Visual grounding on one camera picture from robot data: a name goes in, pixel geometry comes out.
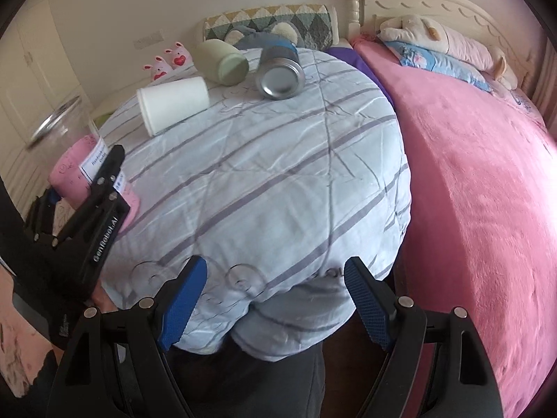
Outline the clear jar with pink label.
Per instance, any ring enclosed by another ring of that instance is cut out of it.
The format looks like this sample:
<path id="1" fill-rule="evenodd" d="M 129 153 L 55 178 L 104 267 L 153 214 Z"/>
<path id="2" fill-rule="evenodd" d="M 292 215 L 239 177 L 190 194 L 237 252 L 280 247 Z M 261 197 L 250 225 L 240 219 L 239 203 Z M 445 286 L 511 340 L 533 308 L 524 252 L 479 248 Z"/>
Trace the clear jar with pink label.
<path id="1" fill-rule="evenodd" d="M 89 196 L 93 179 L 109 154 L 79 95 L 39 125 L 26 149 L 72 209 Z"/>

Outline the white paper cup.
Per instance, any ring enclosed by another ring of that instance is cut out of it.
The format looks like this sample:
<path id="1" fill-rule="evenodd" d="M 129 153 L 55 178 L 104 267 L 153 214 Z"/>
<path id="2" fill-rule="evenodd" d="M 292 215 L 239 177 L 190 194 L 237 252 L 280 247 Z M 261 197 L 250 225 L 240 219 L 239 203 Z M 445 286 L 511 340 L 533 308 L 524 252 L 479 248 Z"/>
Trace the white paper cup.
<path id="1" fill-rule="evenodd" d="M 150 137 L 180 123 L 210 106 L 206 81 L 190 77 L 138 89 L 136 92 L 142 121 Z"/>

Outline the sage green cup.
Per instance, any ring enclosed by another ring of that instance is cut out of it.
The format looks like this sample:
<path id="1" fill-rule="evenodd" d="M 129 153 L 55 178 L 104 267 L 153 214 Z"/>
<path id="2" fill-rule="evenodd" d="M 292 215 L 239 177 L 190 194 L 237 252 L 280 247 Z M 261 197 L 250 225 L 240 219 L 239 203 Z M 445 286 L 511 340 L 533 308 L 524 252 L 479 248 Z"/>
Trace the sage green cup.
<path id="1" fill-rule="evenodd" d="M 225 41 L 202 41 L 193 49 L 192 56 L 199 73 L 214 83 L 231 87 L 241 83 L 248 75 L 248 59 Z"/>

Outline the pink fleece bedspread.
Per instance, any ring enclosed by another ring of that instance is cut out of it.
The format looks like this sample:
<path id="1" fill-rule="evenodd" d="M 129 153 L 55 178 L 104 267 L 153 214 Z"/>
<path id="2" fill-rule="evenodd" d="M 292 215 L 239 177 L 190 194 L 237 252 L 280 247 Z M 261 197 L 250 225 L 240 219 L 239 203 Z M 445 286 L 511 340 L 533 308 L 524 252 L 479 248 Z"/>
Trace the pink fleece bedspread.
<path id="1" fill-rule="evenodd" d="M 504 413 L 556 361 L 556 145 L 535 112 L 462 80 L 354 49 L 394 102 L 411 170 L 401 281 L 423 308 L 470 313 Z"/>

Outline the white wardrobe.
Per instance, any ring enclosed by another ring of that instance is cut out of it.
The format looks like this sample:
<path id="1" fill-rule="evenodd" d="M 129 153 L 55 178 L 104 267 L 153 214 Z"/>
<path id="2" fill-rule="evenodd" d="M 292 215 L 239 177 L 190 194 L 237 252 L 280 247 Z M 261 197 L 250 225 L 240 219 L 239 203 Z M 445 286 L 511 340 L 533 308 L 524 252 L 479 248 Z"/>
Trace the white wardrobe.
<path id="1" fill-rule="evenodd" d="M 25 145 L 40 122 L 75 95 L 90 108 L 49 1 L 28 0 L 1 39 L 1 177 L 18 209 L 45 185 Z"/>

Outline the front pink bunny toy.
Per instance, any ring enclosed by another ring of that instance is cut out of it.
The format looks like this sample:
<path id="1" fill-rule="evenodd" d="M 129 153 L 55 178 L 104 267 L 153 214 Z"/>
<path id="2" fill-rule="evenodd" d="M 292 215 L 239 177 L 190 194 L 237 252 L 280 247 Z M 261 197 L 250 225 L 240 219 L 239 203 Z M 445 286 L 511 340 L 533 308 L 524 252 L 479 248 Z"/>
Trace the front pink bunny toy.
<path id="1" fill-rule="evenodd" d="M 152 64 L 145 64 L 142 69 L 150 73 L 152 81 L 158 80 L 171 73 L 173 68 L 162 56 L 155 56 Z"/>

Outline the pink bunny toy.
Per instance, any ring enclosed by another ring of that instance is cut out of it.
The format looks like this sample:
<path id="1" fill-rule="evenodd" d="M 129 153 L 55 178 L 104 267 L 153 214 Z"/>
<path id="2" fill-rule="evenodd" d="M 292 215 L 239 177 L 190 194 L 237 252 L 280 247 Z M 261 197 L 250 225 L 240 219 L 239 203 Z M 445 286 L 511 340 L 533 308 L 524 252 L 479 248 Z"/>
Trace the pink bunny toy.
<path id="1" fill-rule="evenodd" d="M 145 64 L 142 69 L 150 73 L 152 81 L 158 80 L 171 73 L 173 68 L 162 56 L 155 56 L 152 64 Z"/>
<path id="2" fill-rule="evenodd" d="M 172 48 L 166 48 L 164 50 L 164 56 L 173 69 L 178 69 L 179 67 L 193 63 L 191 53 L 179 41 L 176 41 Z"/>

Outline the striped light blue quilt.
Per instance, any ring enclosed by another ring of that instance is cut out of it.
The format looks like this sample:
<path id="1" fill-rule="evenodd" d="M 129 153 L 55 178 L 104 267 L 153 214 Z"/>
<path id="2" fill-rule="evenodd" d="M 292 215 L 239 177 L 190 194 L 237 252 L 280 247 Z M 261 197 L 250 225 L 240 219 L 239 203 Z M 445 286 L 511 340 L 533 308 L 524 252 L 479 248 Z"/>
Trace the striped light blue quilt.
<path id="1" fill-rule="evenodd" d="M 210 106 L 150 137 L 136 98 L 102 126 L 122 145 L 138 214 L 102 283 L 128 309 L 193 255 L 208 279 L 180 349 L 226 339 L 279 361 L 328 338 L 354 311 L 344 265 L 386 277 L 411 220 L 411 172 L 387 93 L 360 70 L 303 49 L 299 95 L 262 97 L 252 77 L 211 85 Z"/>

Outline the rear pink bunny toy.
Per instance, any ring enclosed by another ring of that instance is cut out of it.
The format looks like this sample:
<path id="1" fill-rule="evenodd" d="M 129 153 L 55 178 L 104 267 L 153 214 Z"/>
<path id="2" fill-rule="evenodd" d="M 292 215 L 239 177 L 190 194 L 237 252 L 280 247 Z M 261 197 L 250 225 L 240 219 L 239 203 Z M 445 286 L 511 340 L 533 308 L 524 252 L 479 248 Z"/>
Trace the rear pink bunny toy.
<path id="1" fill-rule="evenodd" d="M 191 53 L 179 41 L 176 41 L 172 48 L 166 48 L 164 50 L 164 56 L 173 69 L 178 69 L 179 67 L 193 63 Z"/>

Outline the blue black metal can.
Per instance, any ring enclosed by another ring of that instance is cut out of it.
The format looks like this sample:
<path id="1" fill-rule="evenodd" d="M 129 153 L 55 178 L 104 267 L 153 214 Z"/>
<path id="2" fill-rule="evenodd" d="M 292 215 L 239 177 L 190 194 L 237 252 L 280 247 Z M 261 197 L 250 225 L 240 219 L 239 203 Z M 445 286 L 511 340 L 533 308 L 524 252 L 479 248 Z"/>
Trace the blue black metal can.
<path id="1" fill-rule="evenodd" d="M 267 45 L 261 51 L 255 81 L 264 97 L 273 100 L 294 97 L 301 93 L 305 80 L 297 48 L 289 41 Z"/>

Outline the grey cat plush cushion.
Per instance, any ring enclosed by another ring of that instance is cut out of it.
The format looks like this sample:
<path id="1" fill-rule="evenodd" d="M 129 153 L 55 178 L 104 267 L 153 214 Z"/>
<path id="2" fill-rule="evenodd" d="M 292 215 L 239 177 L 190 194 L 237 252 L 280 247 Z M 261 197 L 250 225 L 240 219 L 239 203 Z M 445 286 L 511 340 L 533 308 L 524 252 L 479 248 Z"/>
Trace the grey cat plush cushion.
<path id="1" fill-rule="evenodd" d="M 292 44 L 295 47 L 305 46 L 298 29 L 290 22 L 277 22 L 268 28 L 264 28 L 263 31 L 240 25 L 228 32 L 225 42 L 239 50 L 264 48 L 275 44 Z"/>

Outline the blue cartoon pillow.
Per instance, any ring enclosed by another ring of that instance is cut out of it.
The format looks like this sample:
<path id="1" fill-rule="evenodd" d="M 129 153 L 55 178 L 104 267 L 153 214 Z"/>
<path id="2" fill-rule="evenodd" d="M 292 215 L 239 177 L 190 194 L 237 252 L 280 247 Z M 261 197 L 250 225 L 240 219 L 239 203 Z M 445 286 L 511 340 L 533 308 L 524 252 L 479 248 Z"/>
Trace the blue cartoon pillow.
<path id="1" fill-rule="evenodd" d="M 454 57 L 402 41 L 384 41 L 383 45 L 398 58 L 402 66 L 440 73 L 464 81 L 487 93 L 492 92 L 490 84 L 476 68 Z"/>

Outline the diamond pattern quilted headboard cover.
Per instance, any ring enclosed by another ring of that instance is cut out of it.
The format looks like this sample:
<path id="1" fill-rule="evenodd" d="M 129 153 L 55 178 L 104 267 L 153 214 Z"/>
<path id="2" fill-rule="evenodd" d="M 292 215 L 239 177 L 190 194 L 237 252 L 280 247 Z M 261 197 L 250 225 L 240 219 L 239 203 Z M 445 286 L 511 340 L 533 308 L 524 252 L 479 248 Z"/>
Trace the diamond pattern quilted headboard cover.
<path id="1" fill-rule="evenodd" d="M 324 4 L 264 6 L 223 12 L 203 21 L 202 40 L 232 44 L 255 33 L 270 33 L 298 47 L 324 51 L 339 44 L 336 9 Z"/>

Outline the cream wooden headboard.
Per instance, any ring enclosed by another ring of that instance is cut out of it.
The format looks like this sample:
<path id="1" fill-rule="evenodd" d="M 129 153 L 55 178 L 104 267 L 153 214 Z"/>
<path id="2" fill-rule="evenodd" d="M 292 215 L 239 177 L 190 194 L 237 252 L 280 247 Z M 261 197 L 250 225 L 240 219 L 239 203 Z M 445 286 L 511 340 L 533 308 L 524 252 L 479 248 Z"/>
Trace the cream wooden headboard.
<path id="1" fill-rule="evenodd" d="M 347 0 L 347 38 L 373 33 L 383 21 L 407 14 L 431 17 L 483 44 L 496 44 L 506 54 L 521 89 L 534 95 L 542 69 L 538 60 L 544 55 L 512 35 L 510 22 L 496 19 L 470 0 Z"/>

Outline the wall socket plate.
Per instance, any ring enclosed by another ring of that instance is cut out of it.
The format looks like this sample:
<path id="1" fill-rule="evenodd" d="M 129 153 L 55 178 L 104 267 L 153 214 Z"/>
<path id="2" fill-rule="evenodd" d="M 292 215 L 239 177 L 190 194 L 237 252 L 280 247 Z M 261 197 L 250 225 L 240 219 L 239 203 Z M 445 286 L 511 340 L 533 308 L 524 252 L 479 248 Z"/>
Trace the wall socket plate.
<path id="1" fill-rule="evenodd" d="M 159 44 L 160 42 L 164 41 L 165 38 L 160 30 L 152 32 L 142 38 L 139 38 L 132 42 L 134 48 L 136 50 L 142 50 L 150 47 L 154 44 Z"/>

